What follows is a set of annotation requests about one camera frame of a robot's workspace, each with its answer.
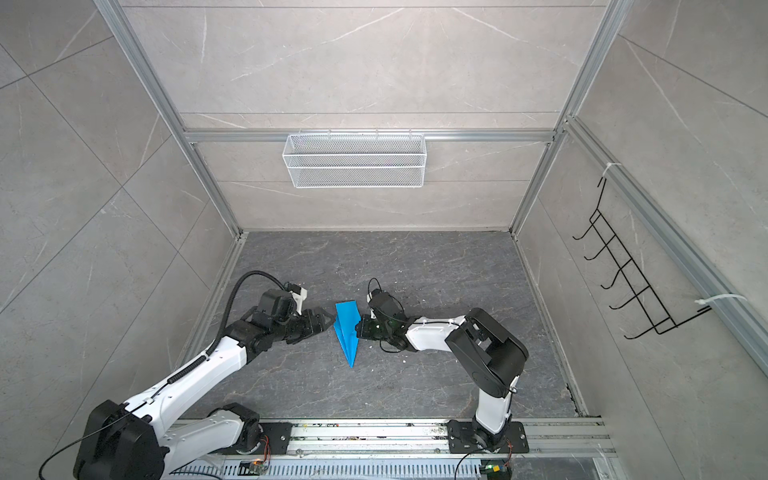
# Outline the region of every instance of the wall tile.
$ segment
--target wall tile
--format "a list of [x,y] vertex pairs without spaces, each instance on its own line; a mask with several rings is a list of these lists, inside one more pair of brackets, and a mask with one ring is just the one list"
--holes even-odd
[[682,479],[590,290],[541,202],[531,209],[519,243],[589,414],[605,420],[627,473],[632,478]]
[[23,70],[13,61],[11,55],[0,46],[0,87],[24,76]]
[[0,44],[28,74],[110,35],[91,0],[0,2]]
[[232,242],[230,229],[221,220],[216,207],[208,202],[179,252],[212,288]]
[[177,249],[208,201],[203,184],[174,140],[152,155],[125,190]]
[[[104,400],[120,403],[174,371],[207,295],[208,288],[181,255],[176,255],[69,423],[58,448],[83,435],[88,415]],[[46,468],[51,474],[46,478],[69,480],[77,453],[72,447],[51,460]]]
[[768,114],[768,3],[634,3],[622,35]]
[[580,116],[768,319],[768,120],[622,38]]
[[174,254],[121,190],[0,313],[0,476],[32,477]]
[[[219,181],[290,182],[280,142],[201,143]],[[541,142],[428,142],[426,181],[530,180]]]
[[170,135],[114,38],[31,78],[122,184]]
[[[120,0],[127,7],[210,7],[210,0]],[[421,0],[425,7],[605,6],[607,0]],[[409,7],[407,0],[218,0],[218,7]]]
[[187,128],[554,128],[559,113],[181,114]]
[[562,107],[603,10],[127,8],[127,15],[180,111],[527,112]]
[[245,230],[507,230],[528,182],[428,182],[420,188],[332,189],[297,189],[290,182],[219,185]]
[[[584,255],[591,257],[601,247],[594,232],[583,240],[572,238],[589,225],[588,217],[600,194],[594,187],[599,177],[599,167],[577,145],[569,143],[547,177],[541,202],[584,276],[664,441],[685,478],[759,478],[768,468],[760,441],[768,428],[763,407],[768,379],[714,313],[662,336],[648,333],[636,340],[624,338],[650,324],[636,302],[620,310],[608,308],[630,298],[626,282],[619,277],[613,288],[600,288],[599,284],[609,284],[616,273],[610,256],[603,252],[596,260],[584,260]],[[695,313],[698,292],[610,183],[601,211],[672,317],[679,322]],[[603,229],[602,223],[596,224]],[[619,254],[619,250],[614,241],[611,252]],[[628,269],[631,282],[641,280],[639,274],[632,276],[636,271],[632,266]],[[656,321],[664,318],[651,295],[643,296],[643,304]],[[730,425],[740,427],[734,430]]]
[[29,79],[0,89],[0,310],[119,185]]

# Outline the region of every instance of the white wire basket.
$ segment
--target white wire basket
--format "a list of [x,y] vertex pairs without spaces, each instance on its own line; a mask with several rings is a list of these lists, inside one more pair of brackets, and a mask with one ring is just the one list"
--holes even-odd
[[293,134],[283,160],[296,188],[421,187],[427,147],[421,134]]

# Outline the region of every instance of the zip tie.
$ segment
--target zip tie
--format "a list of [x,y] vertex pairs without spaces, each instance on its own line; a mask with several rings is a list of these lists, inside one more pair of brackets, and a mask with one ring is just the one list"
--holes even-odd
[[621,165],[621,164],[612,164],[611,162],[608,162],[605,164],[605,170],[603,170],[603,177],[605,177],[605,174],[608,173],[608,169],[611,168],[614,165]]
[[746,300],[744,295],[738,295],[736,293],[721,293],[720,295],[711,296],[710,298],[694,300],[694,302],[698,303],[699,305],[707,305],[709,302],[719,300],[721,298],[741,298],[742,300]]

